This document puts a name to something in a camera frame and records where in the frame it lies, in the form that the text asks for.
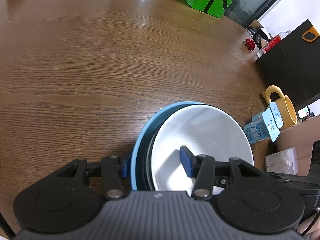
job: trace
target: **mug handle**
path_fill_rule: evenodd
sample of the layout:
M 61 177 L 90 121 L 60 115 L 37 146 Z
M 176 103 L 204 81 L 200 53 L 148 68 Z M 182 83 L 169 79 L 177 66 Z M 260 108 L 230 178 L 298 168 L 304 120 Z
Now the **mug handle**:
M 284 94 L 282 93 L 281 89 L 277 86 L 270 86 L 267 88 L 266 93 L 265 93 L 265 99 L 268 104 L 271 103 L 271 94 L 272 93 L 277 93 L 281 98 L 284 97 Z

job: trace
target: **brown table surface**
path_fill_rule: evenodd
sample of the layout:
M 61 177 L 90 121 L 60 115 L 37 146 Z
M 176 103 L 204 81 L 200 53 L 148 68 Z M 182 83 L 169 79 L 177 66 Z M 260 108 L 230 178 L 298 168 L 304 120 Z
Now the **brown table surface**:
M 266 89 L 244 28 L 184 0 L 0 0 L 0 211 L 69 161 L 130 150 L 162 107 L 195 100 L 243 127 Z M 252 146 L 263 168 L 270 143 Z

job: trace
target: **screw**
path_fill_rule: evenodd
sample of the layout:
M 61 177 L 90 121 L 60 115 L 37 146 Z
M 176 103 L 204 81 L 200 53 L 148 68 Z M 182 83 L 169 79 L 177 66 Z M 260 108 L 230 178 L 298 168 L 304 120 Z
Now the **screw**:
M 110 198 L 120 198 L 123 195 L 119 189 L 111 189 L 107 192 L 107 196 Z
M 193 192 L 197 197 L 207 197 L 210 195 L 210 191 L 205 188 L 198 188 Z

